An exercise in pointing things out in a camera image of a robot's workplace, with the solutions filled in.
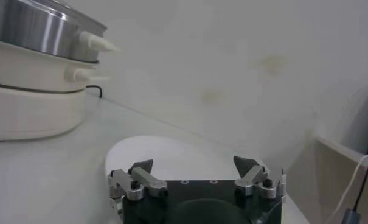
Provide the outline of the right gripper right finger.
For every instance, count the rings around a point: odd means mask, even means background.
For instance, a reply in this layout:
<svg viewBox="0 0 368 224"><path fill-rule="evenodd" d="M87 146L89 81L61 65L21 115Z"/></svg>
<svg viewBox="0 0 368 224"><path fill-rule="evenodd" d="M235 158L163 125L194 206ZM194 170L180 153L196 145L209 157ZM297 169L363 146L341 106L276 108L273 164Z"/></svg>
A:
<svg viewBox="0 0 368 224"><path fill-rule="evenodd" d="M234 184L245 197L252 196L256 189L261 199L286 202L286 172L283 168L267 169L254 159L240 156L234 156L233 160L240 176Z"/></svg>

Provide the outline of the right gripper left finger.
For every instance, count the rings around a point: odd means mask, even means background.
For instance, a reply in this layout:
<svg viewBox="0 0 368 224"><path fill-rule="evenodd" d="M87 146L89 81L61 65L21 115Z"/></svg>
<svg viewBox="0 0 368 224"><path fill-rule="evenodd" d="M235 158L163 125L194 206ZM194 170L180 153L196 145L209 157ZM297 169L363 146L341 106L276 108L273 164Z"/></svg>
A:
<svg viewBox="0 0 368 224"><path fill-rule="evenodd" d="M123 213L123 199L141 201L146 194L162 198L167 195L168 184L151 174L153 160L134 163L128 171L112 170L108 175L110 206L117 213Z"/></svg>

